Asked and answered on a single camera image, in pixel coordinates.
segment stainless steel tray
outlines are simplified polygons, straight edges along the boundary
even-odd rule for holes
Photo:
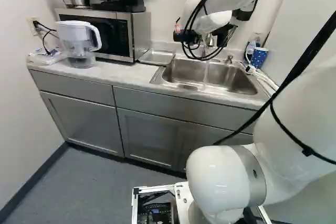
[[[138,61],[155,66],[167,66],[175,56],[174,50],[149,49]]]

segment kitchen sink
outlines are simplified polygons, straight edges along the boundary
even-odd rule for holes
[[[169,65],[158,69],[151,83],[205,93],[265,94],[256,87],[259,87],[256,80],[245,74],[240,62],[224,64],[220,60],[205,62],[174,58]]]

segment faucet handle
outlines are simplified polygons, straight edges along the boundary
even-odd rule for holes
[[[232,64],[232,59],[233,59],[233,56],[232,55],[228,55],[227,59],[224,62],[224,64]]]

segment blue mug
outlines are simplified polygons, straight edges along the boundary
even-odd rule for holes
[[[264,47],[256,47],[254,49],[252,58],[251,58],[251,65],[255,68],[261,68],[264,61],[266,60],[268,55],[268,49]]]

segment gray countertop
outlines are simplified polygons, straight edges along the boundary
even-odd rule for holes
[[[140,63],[129,64],[122,62],[97,61],[96,65],[88,69],[72,68],[67,60],[60,61],[50,66],[38,66],[28,63],[27,68],[46,73],[58,74],[87,81],[94,81],[113,86],[172,95],[193,100],[236,106],[245,109],[258,110],[267,100],[237,98],[230,92],[221,94],[205,94],[193,90],[179,90],[157,84],[150,81],[159,67]]]

